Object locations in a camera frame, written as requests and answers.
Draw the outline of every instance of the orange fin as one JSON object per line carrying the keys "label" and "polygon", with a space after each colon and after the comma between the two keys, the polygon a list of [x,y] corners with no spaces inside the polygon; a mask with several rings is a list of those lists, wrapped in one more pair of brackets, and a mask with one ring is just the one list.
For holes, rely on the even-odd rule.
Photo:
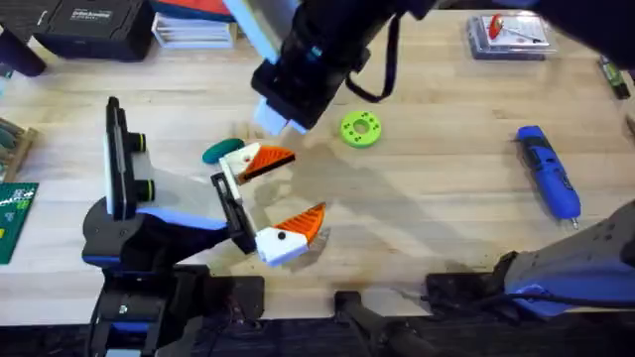
{"label": "orange fin", "polygon": [[287,148],[262,146],[239,180],[247,182],[296,159],[294,152]]}
{"label": "orange fin", "polygon": [[276,224],[274,228],[304,234],[305,237],[307,237],[308,243],[311,244],[318,234],[321,223],[324,221],[325,211],[326,203],[323,202],[309,208],[295,217],[291,217],[280,224]]}

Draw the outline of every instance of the green circuit board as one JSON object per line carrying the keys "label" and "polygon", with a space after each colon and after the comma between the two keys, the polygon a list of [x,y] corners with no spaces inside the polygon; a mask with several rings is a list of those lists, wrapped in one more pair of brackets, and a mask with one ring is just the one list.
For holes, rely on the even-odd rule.
{"label": "green circuit board", "polygon": [[0,183],[0,264],[11,262],[37,190],[37,183]]}

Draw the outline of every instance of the black box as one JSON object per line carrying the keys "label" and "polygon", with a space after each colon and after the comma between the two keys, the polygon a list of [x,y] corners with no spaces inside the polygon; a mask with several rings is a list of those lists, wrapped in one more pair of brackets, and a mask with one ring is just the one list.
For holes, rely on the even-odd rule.
{"label": "black box", "polygon": [[54,0],[34,36],[63,58],[142,60],[154,16],[145,0]]}

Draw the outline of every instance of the wooden table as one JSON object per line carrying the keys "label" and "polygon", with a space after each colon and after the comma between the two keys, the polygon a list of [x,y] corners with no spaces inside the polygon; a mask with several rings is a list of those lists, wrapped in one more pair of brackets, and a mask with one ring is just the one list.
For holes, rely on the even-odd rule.
{"label": "wooden table", "polygon": [[[436,11],[403,21],[399,78],[379,105],[342,89],[306,136],[263,135],[252,123],[250,88],[260,63],[244,41],[235,50],[161,51],[143,63],[63,60],[38,49],[50,70],[16,75],[0,116],[42,132],[19,176],[40,183],[10,265],[0,267],[0,324],[86,323],[101,287],[80,258],[81,223],[103,195],[101,138],[109,95],[129,128],[147,134],[155,166],[207,180],[200,160],[227,137],[282,145],[297,161],[244,186],[255,214],[281,221],[328,204],[323,234],[293,264],[271,269],[231,242],[191,262],[216,275],[261,275],[265,317],[330,316],[336,290],[364,291],[383,314],[418,314],[413,296],[429,272],[487,271],[510,250],[534,250],[573,233],[555,222],[510,142],[540,125],[582,201],[581,228],[635,197],[635,143],[623,125],[632,103],[613,99],[585,47],[559,37],[545,62],[472,60],[469,12]],[[386,34],[359,82],[379,90]],[[383,121],[374,147],[357,150],[337,136],[351,110]]]}

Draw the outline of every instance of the blue rotary tool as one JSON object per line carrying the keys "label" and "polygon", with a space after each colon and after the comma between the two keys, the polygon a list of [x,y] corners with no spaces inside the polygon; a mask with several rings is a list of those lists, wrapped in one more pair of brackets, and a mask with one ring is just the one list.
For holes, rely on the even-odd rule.
{"label": "blue rotary tool", "polygon": [[573,228],[577,229],[579,197],[543,131],[538,126],[522,127],[518,129],[516,139],[522,146],[525,162],[552,214],[559,219],[569,219],[573,222]]}

